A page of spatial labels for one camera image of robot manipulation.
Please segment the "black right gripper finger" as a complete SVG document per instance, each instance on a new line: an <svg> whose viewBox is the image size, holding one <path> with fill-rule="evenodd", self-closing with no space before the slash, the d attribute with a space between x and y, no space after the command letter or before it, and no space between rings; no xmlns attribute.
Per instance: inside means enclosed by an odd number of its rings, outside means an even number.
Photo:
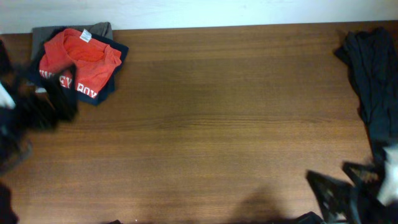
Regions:
<svg viewBox="0 0 398 224"><path fill-rule="evenodd" d="M326 223L354 223L349 210L353 186L343 180L308 170L306 179Z"/></svg>
<svg viewBox="0 0 398 224"><path fill-rule="evenodd" d="M344 162L342 169L355 186L364 188L373 196L378 195L385 178L385 170L382 166Z"/></svg>

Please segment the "red soccer t-shirt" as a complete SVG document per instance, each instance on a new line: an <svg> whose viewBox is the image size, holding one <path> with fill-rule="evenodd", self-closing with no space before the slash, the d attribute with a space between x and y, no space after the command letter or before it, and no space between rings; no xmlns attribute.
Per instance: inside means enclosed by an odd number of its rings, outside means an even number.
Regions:
<svg viewBox="0 0 398 224"><path fill-rule="evenodd" d="M120 50L94 39L87 31L66 28L44 43L39 75L50 78L74 64L76 91L95 100L115 69L122 64L121 57Z"/></svg>

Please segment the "navy garment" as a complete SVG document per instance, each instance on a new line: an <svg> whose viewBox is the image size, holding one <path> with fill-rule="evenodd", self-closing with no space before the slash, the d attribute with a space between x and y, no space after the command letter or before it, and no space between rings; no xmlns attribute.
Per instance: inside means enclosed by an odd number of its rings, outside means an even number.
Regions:
<svg viewBox="0 0 398 224"><path fill-rule="evenodd" d="M49 41L51 38L53 38L55 36L55 34L58 34L59 32L65 30L65 29L66 29L66 27L62 27L62 28L59 28L57 30L54 30L52 32L52 35L45 42ZM94 39L100 40L100 41L102 41L102 42L104 42L106 44L110 44L112 47L114 47L115 49L118 49L118 50L120 50L122 52L122 57L121 57L122 64L115 69L115 71L112 74L110 80L107 82L105 87L100 91L99 97L97 99L95 99L95 100L91 99L88 96L76 91L78 100L83 101L85 103L92 104L92 105L98 105L98 104L102 103L104 100L106 100L108 95L112 94L112 92L115 91L115 89L116 89L115 75L121 70L121 68L123 66L123 63L124 63L124 61L125 61L125 59L127 57L129 48L127 46L125 46L123 44L119 44L119 43L117 43L117 42L115 42L115 41L113 41L113 40L111 40L111 39L109 39L107 37L103 37L103 36L100 36L98 34L94 34L94 33L88 32L88 30L86 30L86 29L79 30L79 31L81 31L81 32L87 31L89 36L92 36ZM43 78L43 77L41 77L39 75L38 66L39 66L40 58L44 55L44 43L45 42L43 42L40 45L39 51L37 52L37 54L33 58L31 64L29 65L29 68L28 68L28 71L29 71L28 77L29 77L29 79L34 84L38 85L41 88L43 88L43 86L41 84L41 78ZM64 88L70 88L71 87L71 84L70 84L71 81L72 81L72 76L70 75L69 72L64 73L64 75L62 75L61 78L60 78L61 86L63 86Z"/></svg>

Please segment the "grey garment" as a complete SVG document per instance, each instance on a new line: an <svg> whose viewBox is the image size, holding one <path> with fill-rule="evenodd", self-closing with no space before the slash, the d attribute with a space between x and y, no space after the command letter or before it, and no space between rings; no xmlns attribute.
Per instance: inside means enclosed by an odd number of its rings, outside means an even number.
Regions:
<svg viewBox="0 0 398 224"><path fill-rule="evenodd" d="M54 30L57 30L62 27L54 26L54 27L37 27L33 29L33 46L32 48L35 50L33 54L33 58L39 51L40 45L45 42L51 35ZM86 29L88 32L98 34L103 37L107 37L109 39L113 39L113 33L111 24L109 22L100 22L90 26L72 26L66 28L74 28L78 30Z"/></svg>

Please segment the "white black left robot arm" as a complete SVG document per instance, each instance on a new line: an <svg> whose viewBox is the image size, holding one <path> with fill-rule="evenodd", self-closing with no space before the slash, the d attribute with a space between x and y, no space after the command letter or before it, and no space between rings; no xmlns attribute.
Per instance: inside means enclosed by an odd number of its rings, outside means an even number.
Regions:
<svg viewBox="0 0 398 224"><path fill-rule="evenodd" d="M76 72L70 64L48 78L35 77L29 69L13 66L1 43L1 175L32 152L26 132L54 130L59 122L74 120Z"/></svg>

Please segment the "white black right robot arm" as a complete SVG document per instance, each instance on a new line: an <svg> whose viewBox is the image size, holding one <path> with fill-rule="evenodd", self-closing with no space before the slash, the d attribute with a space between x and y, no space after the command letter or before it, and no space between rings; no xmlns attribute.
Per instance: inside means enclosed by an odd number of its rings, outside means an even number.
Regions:
<svg viewBox="0 0 398 224"><path fill-rule="evenodd" d="M377 199L385 178L384 168L344 162L343 172L352 183L312 170L307 181L316 197L321 216L308 212L294 220L297 224L397 223L397 200L383 205Z"/></svg>

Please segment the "black crumpled garment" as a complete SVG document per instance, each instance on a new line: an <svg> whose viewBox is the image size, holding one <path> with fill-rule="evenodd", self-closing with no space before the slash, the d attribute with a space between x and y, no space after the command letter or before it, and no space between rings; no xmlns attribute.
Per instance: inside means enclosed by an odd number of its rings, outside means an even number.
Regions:
<svg viewBox="0 0 398 224"><path fill-rule="evenodd" d="M383 27L349 32L334 51L349 69L359 98L359 115L368 133L375 162L386 159L384 147L397 142L397 51Z"/></svg>

